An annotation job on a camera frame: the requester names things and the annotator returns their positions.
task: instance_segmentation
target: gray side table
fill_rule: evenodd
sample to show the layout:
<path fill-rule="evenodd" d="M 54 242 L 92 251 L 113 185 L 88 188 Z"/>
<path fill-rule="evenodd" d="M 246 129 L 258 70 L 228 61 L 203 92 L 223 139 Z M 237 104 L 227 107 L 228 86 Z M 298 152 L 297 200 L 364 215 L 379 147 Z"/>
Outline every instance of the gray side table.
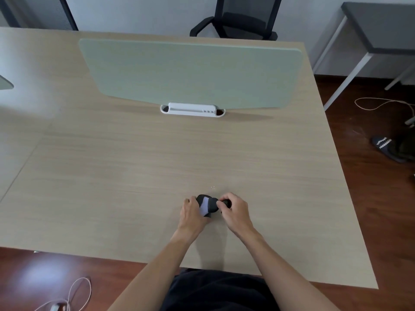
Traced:
<path fill-rule="evenodd" d="M 330 107 L 374 54 L 415 56 L 415 5 L 344 2 L 342 10 L 345 17 L 315 63 L 313 72 L 317 71 L 347 20 L 350 21 L 365 45 L 367 53 L 326 102 L 324 110 Z M 415 63 L 403 71 L 385 89 L 391 88 L 413 69 L 415 69 Z"/>

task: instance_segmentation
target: desk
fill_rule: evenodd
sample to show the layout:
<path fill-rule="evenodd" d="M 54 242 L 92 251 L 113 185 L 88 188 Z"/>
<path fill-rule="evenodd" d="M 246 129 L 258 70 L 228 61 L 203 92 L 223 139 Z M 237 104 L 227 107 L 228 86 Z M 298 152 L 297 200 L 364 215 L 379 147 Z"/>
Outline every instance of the desk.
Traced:
<path fill-rule="evenodd" d="M 324 110 L 330 107 L 374 54 L 415 56 L 415 5 L 344 2 L 342 10 L 345 17 L 314 65 L 313 72 L 317 71 L 347 20 L 350 20 L 367 53 L 324 104 Z M 385 89 L 391 88 L 414 67 L 415 64 L 410 65 Z"/>
<path fill-rule="evenodd" d="M 306 278 L 376 288 L 310 63 L 283 109 L 220 119 L 162 114 L 101 94 L 80 38 L 249 45 L 215 38 L 0 29 L 0 246 L 148 262 L 185 197 L 234 191 L 278 253 Z M 258 274 L 220 214 L 183 266 Z"/>

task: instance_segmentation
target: power cord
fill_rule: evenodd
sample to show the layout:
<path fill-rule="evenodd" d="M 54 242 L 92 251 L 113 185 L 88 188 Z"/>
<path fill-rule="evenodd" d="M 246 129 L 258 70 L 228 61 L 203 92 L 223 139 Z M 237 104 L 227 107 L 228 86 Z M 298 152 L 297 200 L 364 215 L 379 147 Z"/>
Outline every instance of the power cord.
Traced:
<path fill-rule="evenodd" d="M 380 105 L 379 105 L 379 106 L 377 106 L 376 108 L 373 108 L 373 109 L 367 109 L 367 108 L 363 108 L 363 107 L 361 107 L 361 106 L 359 106 L 359 105 L 357 104 L 357 101 L 358 101 L 358 100 L 360 100 L 360 99 L 378 99 L 378 100 L 386 100 L 386 102 L 384 102 L 383 104 L 380 104 Z M 358 106 L 360 109 L 363 109 L 363 110 L 376 110 L 376 109 L 380 108 L 381 106 L 383 106 L 384 104 L 387 104 L 387 103 L 389 103 L 389 102 L 399 102 L 399 103 L 401 103 L 401 104 L 408 105 L 408 107 L 409 107 L 409 108 L 411 108 L 411 111 L 412 111 L 412 116 L 413 116 L 413 117 L 415 116 L 415 111 L 414 111 L 414 109 L 413 109 L 413 107 L 412 107 L 412 106 L 415 106 L 415 104 L 410 104 L 409 102 L 405 102 L 405 101 L 403 101 L 403 100 L 393 100 L 393 99 L 386 99 L 386 98 L 375 98 L 375 97 L 362 97 L 362 98 L 358 98 L 358 99 L 356 99 L 356 100 L 354 101 L 354 104 L 355 104 L 356 106 Z"/>
<path fill-rule="evenodd" d="M 51 303 L 51 302 L 63 302 L 63 303 L 66 303 L 66 309 L 65 309 L 65 311 L 70 311 L 70 291 L 72 290 L 72 287 L 76 284 L 76 282 L 77 281 L 79 281 L 79 280 L 83 280 L 83 279 L 85 279 L 87 282 L 88 282 L 88 284 L 89 284 L 89 296 L 88 296 L 88 299 L 86 300 L 86 302 L 85 302 L 85 304 L 82 306 L 82 308 L 80 308 L 78 311 L 81 311 L 81 310 L 83 310 L 83 308 L 85 308 L 85 306 L 88 304 L 88 302 L 89 302 L 89 300 L 91 299 L 91 294 L 92 294 L 92 286 L 91 286 L 91 281 L 88 279 L 88 278 L 86 278 L 86 277 L 80 277 L 80 278 L 78 278 L 73 284 L 72 284 L 72 286 L 70 287 L 70 289 L 69 289 L 69 294 L 68 294 L 68 299 L 67 300 L 65 300 L 65 299 L 55 299 L 55 300 L 51 300 L 51 301 L 48 301 L 47 303 L 44 303 L 44 304 L 42 304 L 39 308 L 37 308 L 36 310 L 34 310 L 34 311 L 38 311 L 40 308 L 42 308 L 42 307 L 44 307 L 45 305 L 47 305 L 47 304 L 49 304 L 49 303 Z"/>

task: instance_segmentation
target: floor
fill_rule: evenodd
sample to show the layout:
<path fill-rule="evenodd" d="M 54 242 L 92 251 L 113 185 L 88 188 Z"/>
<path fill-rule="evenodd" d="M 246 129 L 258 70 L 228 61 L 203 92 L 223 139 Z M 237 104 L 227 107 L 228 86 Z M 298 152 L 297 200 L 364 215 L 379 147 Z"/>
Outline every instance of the floor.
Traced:
<path fill-rule="evenodd" d="M 323 103 L 343 78 L 318 76 Z M 414 102 L 415 88 L 388 81 L 355 79 L 328 109 L 351 198 L 379 284 L 379 290 L 315 283 L 341 310 L 415 310 L 415 164 L 387 159 L 369 143 L 373 135 L 394 136 L 405 131 L 409 107 L 389 103 L 374 111 L 353 101 L 379 97 Z M 376 101 L 360 101 L 371 107 Z M 78 277 L 88 275 L 93 294 L 86 311 L 106 310 L 142 263 L 34 253 L 0 248 L 0 309 L 33 311 L 54 298 L 64 298 Z M 87 298 L 81 284 L 73 300 L 78 310 Z"/>

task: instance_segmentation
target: person's right hand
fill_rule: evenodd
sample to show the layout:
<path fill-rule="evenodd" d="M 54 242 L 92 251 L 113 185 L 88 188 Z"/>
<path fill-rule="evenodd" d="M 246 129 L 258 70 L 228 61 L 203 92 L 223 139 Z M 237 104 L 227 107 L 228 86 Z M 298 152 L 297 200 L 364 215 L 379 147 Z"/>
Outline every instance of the person's right hand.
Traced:
<path fill-rule="evenodd" d="M 224 199 L 229 199 L 232 202 L 232 207 L 228 209 L 222 202 Z M 249 217 L 248 203 L 246 203 L 239 196 L 229 192 L 221 196 L 216 202 L 217 207 L 221 210 L 222 217 L 228 225 L 229 229 L 239 238 L 250 233 L 255 233 L 256 230 Z"/>

